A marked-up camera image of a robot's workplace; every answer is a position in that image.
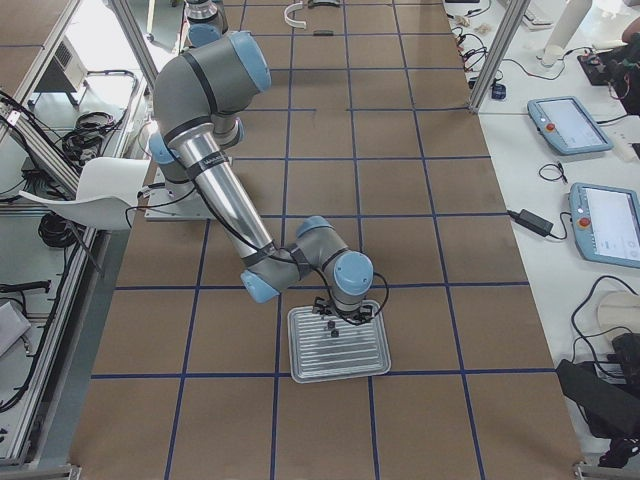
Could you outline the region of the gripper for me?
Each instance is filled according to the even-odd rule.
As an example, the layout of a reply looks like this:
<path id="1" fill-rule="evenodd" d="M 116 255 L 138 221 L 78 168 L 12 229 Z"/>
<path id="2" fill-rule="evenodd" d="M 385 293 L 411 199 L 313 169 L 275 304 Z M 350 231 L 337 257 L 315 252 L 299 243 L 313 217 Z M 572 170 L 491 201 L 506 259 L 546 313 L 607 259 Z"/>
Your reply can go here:
<path id="1" fill-rule="evenodd" d="M 321 316 L 335 316 L 354 326 L 371 323 L 375 317 L 374 309 L 371 305 L 362 304 L 356 310 L 346 311 L 341 310 L 334 300 L 324 299 L 319 296 L 316 296 L 314 299 L 312 312 Z M 335 329 L 334 322 L 327 322 L 327 329 L 331 331 L 330 335 L 332 338 L 339 337 L 340 332 Z"/>

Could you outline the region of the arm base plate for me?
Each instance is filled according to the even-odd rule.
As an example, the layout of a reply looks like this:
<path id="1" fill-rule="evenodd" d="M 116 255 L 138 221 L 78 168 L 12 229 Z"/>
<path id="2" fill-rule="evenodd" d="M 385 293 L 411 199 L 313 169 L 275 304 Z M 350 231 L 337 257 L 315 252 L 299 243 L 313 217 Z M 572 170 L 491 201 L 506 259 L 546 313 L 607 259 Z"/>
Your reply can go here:
<path id="1" fill-rule="evenodd" d="M 212 219 L 213 215 L 192 184 L 168 184 L 152 189 L 144 217 L 147 221 L 176 222 Z"/>

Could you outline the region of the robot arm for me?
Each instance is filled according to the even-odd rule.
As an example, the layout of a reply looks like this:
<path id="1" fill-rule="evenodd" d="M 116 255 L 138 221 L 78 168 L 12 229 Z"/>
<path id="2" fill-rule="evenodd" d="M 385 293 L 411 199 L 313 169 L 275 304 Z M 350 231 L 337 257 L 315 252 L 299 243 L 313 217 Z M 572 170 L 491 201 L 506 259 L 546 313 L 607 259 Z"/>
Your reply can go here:
<path id="1" fill-rule="evenodd" d="M 196 48 L 222 38 L 228 31 L 224 3 L 219 0 L 186 0 L 187 39 Z"/>
<path id="2" fill-rule="evenodd" d="M 169 151 L 204 204 L 226 229 L 245 270 L 242 283 L 265 303 L 312 272 L 323 280 L 327 299 L 313 312 L 349 324 L 371 322 L 380 309 L 365 298 L 375 276 L 368 256 L 348 247 L 322 216 L 304 220 L 294 243 L 277 247 L 216 131 L 216 118 L 244 110 L 271 85 L 262 51 L 248 31 L 234 31 L 169 61 L 155 81 L 154 113 Z"/>

